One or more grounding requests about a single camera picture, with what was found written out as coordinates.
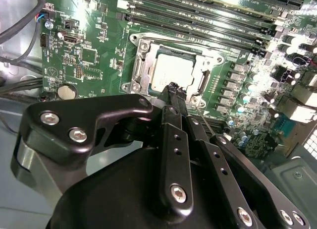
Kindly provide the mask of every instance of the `chip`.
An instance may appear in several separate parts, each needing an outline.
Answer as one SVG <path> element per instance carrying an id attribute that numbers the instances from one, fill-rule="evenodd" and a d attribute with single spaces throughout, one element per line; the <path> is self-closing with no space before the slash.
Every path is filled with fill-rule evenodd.
<path id="1" fill-rule="evenodd" d="M 271 84 L 271 87 L 272 87 L 272 88 L 276 88 L 276 87 L 277 87 L 277 83 L 273 82 L 273 83 Z"/>
<path id="2" fill-rule="evenodd" d="M 256 115 L 256 117 L 254 118 L 255 121 L 261 120 L 262 119 L 262 115 Z"/>
<path id="3" fill-rule="evenodd" d="M 258 101 L 258 99 L 256 99 L 256 98 L 251 98 L 250 99 L 250 103 L 252 103 L 252 104 L 255 104 L 257 101 Z"/>
<path id="4" fill-rule="evenodd" d="M 270 66 L 272 64 L 272 61 L 270 59 L 265 60 L 264 65 Z"/>

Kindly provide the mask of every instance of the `cable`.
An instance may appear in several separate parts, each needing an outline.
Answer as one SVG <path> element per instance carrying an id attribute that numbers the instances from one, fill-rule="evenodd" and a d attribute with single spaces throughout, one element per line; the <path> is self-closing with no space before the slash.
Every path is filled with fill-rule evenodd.
<path id="1" fill-rule="evenodd" d="M 28 14 L 22 17 L 12 27 L 0 33 L 0 45 L 18 34 L 39 12 L 41 12 L 45 5 L 45 1 L 46 0 L 38 0 L 36 6 Z"/>
<path id="2" fill-rule="evenodd" d="M 0 87 L 0 94 L 3 92 L 10 91 L 12 89 L 25 87 L 25 86 L 29 86 L 32 84 L 42 84 L 42 82 L 43 82 L 42 78 L 36 78 L 36 79 L 23 80 L 23 81 L 14 83 L 14 84 L 5 85 L 3 87 Z"/>
<path id="3" fill-rule="evenodd" d="M 30 42 L 30 45 L 28 47 L 28 49 L 26 49 L 26 51 L 24 52 L 24 54 L 22 54 L 20 57 L 16 58 L 16 59 L 8 59 L 8 58 L 5 58 L 5 57 L 0 57 L 0 61 L 1 62 L 7 62 L 7 63 L 11 63 L 11 64 L 14 64 L 14 63 L 19 63 L 21 62 L 22 60 L 25 60 L 26 57 L 30 54 L 31 50 L 33 49 L 34 47 L 34 44 L 36 42 L 36 39 L 40 33 L 40 29 L 41 29 L 41 24 L 39 22 L 37 22 L 35 24 L 35 30 L 34 30 L 34 34 L 33 34 L 33 37 L 32 37 L 32 40 Z"/>
<path id="4" fill-rule="evenodd" d="M 6 129 L 7 129 L 9 132 L 11 132 L 12 134 L 15 134 L 15 135 L 18 134 L 17 131 L 13 130 L 13 129 L 9 126 L 9 124 L 6 122 L 4 116 L 3 116 L 1 113 L 0 113 L 0 121 L 3 123 L 3 125 L 6 127 Z"/>

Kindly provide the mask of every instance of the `mounting hole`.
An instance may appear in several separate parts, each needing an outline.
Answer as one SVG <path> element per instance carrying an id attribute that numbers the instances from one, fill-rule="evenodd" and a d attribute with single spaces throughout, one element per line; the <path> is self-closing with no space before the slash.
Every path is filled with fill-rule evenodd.
<path id="1" fill-rule="evenodd" d="M 224 175 L 228 175 L 228 172 L 224 168 L 221 168 L 220 170 Z"/>
<path id="2" fill-rule="evenodd" d="M 147 107 L 149 105 L 145 99 L 139 99 L 139 102 L 140 102 L 140 104 L 142 104 L 145 107 Z"/>
<path id="3" fill-rule="evenodd" d="M 181 155 L 182 155 L 182 152 L 181 152 L 179 149 L 177 149 L 177 148 L 174 149 L 174 152 L 175 152 L 175 154 L 177 154 L 178 156 L 181 156 Z"/>
<path id="4" fill-rule="evenodd" d="M 220 155 L 218 155 L 217 152 L 214 152 L 213 155 L 214 155 L 216 158 L 220 158 Z"/>
<path id="5" fill-rule="evenodd" d="M 180 138 L 180 136 L 179 135 L 174 135 L 174 138 L 176 139 L 176 140 L 178 140 L 178 141 L 180 141 L 181 140 L 181 138 Z"/>
<path id="6" fill-rule="evenodd" d="M 178 114 L 178 111 L 173 107 L 169 107 L 169 110 L 171 111 L 171 113 L 173 113 L 175 115 Z"/>

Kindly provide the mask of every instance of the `black cable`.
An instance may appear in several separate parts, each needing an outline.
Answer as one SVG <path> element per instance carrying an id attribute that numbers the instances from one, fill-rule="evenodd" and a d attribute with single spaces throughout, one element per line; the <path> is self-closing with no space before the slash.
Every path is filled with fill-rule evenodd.
<path id="1" fill-rule="evenodd" d="M 3 87 L 0 87 L 0 93 L 9 91 L 11 89 L 15 89 L 15 88 L 31 85 L 31 84 L 39 84 L 39 83 L 42 83 L 42 82 L 43 82 L 42 78 L 23 80 L 23 81 L 14 83 L 14 84 L 8 84 L 8 85 L 5 85 Z"/>
<path id="2" fill-rule="evenodd" d="M 40 33 L 40 29 L 41 29 L 41 24 L 40 22 L 36 22 L 35 24 L 35 30 L 34 30 L 34 34 L 33 34 L 33 37 L 32 37 L 32 40 L 30 42 L 30 45 L 28 47 L 28 49 L 26 49 L 26 51 L 24 52 L 24 54 L 22 54 L 20 57 L 16 58 L 16 59 L 8 59 L 8 58 L 5 58 L 5 57 L 1 57 L 0 61 L 1 62 L 6 62 L 6 63 L 10 63 L 10 64 L 15 64 L 15 63 L 19 63 L 21 62 L 22 60 L 25 60 L 26 57 L 30 54 L 31 50 L 33 49 L 34 47 L 34 44 L 36 42 L 36 39 Z"/>
<path id="3" fill-rule="evenodd" d="M 31 90 L 31 89 L 38 89 L 38 88 L 42 88 L 43 84 L 39 83 L 39 84 L 29 84 L 26 86 L 20 86 L 20 87 L 16 87 L 10 90 L 6 90 L 6 91 L 1 91 L 0 92 L 0 96 L 2 94 L 8 94 L 8 93 L 13 93 L 13 92 L 18 92 L 18 91 L 22 91 L 22 90 Z"/>
<path id="4" fill-rule="evenodd" d="M 46 0 L 38 0 L 36 6 L 12 27 L 0 33 L 0 45 L 18 34 L 43 9 Z"/>
<path id="5" fill-rule="evenodd" d="M 3 116 L 1 113 L 0 113 L 0 121 L 3 123 L 3 125 L 6 127 L 6 129 L 7 129 L 9 132 L 11 132 L 12 134 L 15 134 L 15 135 L 18 134 L 17 131 L 13 130 L 13 129 L 9 126 L 9 124 L 6 122 L 4 116 Z"/>

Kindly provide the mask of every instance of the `electrolytic capacitor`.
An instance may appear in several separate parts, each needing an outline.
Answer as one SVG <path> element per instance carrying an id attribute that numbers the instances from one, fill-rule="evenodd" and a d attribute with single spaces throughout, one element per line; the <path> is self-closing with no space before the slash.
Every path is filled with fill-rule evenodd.
<path id="1" fill-rule="evenodd" d="M 282 51 L 288 55 L 295 53 L 297 50 L 294 46 L 282 45 Z"/>
<path id="2" fill-rule="evenodd" d="M 253 81 L 259 81 L 260 76 L 259 76 L 257 73 L 252 72 L 252 73 L 250 74 L 250 79 L 252 79 Z"/>
<path id="3" fill-rule="evenodd" d="M 267 100 L 270 104 L 275 102 L 275 99 L 271 97 L 269 94 L 264 95 L 265 100 Z"/>
<path id="4" fill-rule="evenodd" d="M 67 32 L 66 31 L 59 31 L 58 33 L 57 33 L 57 37 L 58 38 L 60 38 L 61 40 L 64 40 L 64 36 L 67 34 Z"/>
<path id="5" fill-rule="evenodd" d="M 245 85 L 246 89 L 249 90 L 249 91 L 255 91 L 256 90 L 256 85 L 254 84 L 251 84 L 251 83 L 246 83 Z"/>
<path id="6" fill-rule="evenodd" d="M 294 45 L 294 46 L 298 46 L 299 44 L 301 44 L 302 42 L 302 38 L 300 37 L 292 37 L 292 36 L 287 36 L 285 39 L 285 42 Z"/>
<path id="7" fill-rule="evenodd" d="M 240 95 L 240 99 L 246 104 L 250 101 L 251 97 L 246 93 Z"/>
<path id="8" fill-rule="evenodd" d="M 245 141 L 245 140 L 248 139 L 248 136 L 247 136 L 247 134 L 246 134 L 244 131 L 242 131 L 242 132 L 239 134 L 239 137 L 240 137 L 241 141 Z"/>
<path id="9" fill-rule="evenodd" d="M 289 73 L 290 76 L 292 76 L 294 79 L 298 79 L 299 77 L 301 77 L 301 74 L 296 72 L 296 71 L 293 71 Z"/>
<path id="10" fill-rule="evenodd" d="M 311 52 L 313 54 L 317 54 L 317 46 L 308 45 L 308 44 L 301 44 L 300 49 Z"/>
<path id="11" fill-rule="evenodd" d="M 285 82 L 290 84 L 290 85 L 295 85 L 296 84 L 296 80 L 290 75 L 286 78 Z"/>
<path id="12" fill-rule="evenodd" d="M 268 112 L 272 115 L 273 118 L 278 118 L 279 117 L 278 111 L 276 111 L 276 110 L 274 110 L 272 108 L 269 108 Z"/>
<path id="13" fill-rule="evenodd" d="M 242 106 L 242 104 L 237 104 L 235 107 L 234 107 L 238 113 L 243 113 L 244 112 L 244 107 Z"/>
<path id="14" fill-rule="evenodd" d="M 232 120 L 232 117 L 228 117 L 226 119 L 226 122 L 227 122 L 228 126 L 233 126 L 234 125 L 234 121 Z"/>

